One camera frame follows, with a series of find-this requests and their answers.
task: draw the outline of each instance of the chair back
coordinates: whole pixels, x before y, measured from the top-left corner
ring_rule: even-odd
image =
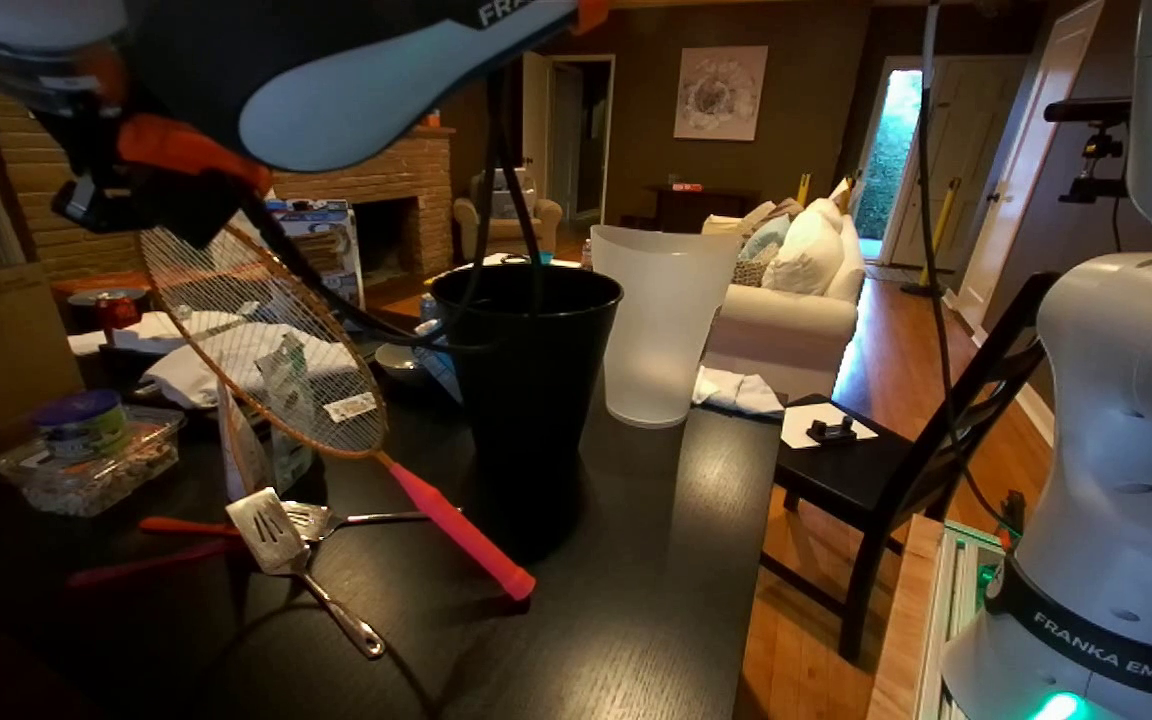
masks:
[[[1019,297],[1006,302],[1000,325],[988,332],[972,362],[959,373],[934,417],[898,458],[895,485],[889,485],[879,495],[879,513],[890,527],[923,509],[934,520],[944,514],[972,450],[1043,361],[1036,317],[1050,285],[1057,271],[1022,279]]]

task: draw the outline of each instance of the white robot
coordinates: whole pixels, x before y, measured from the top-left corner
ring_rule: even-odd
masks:
[[[56,122],[74,172],[104,180],[118,163],[108,122],[138,108],[311,172],[379,150],[462,75],[571,14],[576,0],[0,0],[0,57],[16,57],[0,82]],[[84,75],[91,49],[128,60],[125,93],[108,71]],[[1152,218],[1152,0],[1133,108],[1128,186]],[[1039,338],[1057,375],[1057,466],[992,611],[946,648],[944,679],[972,720],[1039,717],[1050,695],[1084,699],[1084,717],[1152,720],[1152,255],[1073,269],[1039,313]]]
[[[1128,186],[1152,218],[1152,0]],[[944,655],[965,717],[1152,720],[1152,255],[1073,269],[1039,307],[1057,466],[1004,584]]]

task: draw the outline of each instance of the green light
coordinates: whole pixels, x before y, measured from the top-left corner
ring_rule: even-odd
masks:
[[[1075,692],[1057,692],[1029,720],[1088,720],[1088,717],[1092,717],[1088,699],[1080,699]]]

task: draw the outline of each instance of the black cup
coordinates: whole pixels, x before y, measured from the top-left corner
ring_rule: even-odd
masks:
[[[515,559],[541,559],[581,514],[581,432],[618,285],[492,262],[433,279],[433,297],[477,441],[462,513]]]

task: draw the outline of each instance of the paper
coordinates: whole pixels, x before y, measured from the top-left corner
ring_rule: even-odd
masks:
[[[847,413],[840,413],[835,403],[787,403],[785,420],[779,420],[779,442],[814,449],[814,441],[809,436],[812,420],[840,423],[842,417]],[[852,432],[854,432],[854,441],[874,441],[879,436],[866,423],[861,423],[854,417],[852,417]]]
[[[693,403],[713,403],[713,407],[748,413],[748,417],[785,413],[779,397],[772,393],[762,375],[738,375],[738,373],[702,366],[702,362],[693,385]]]

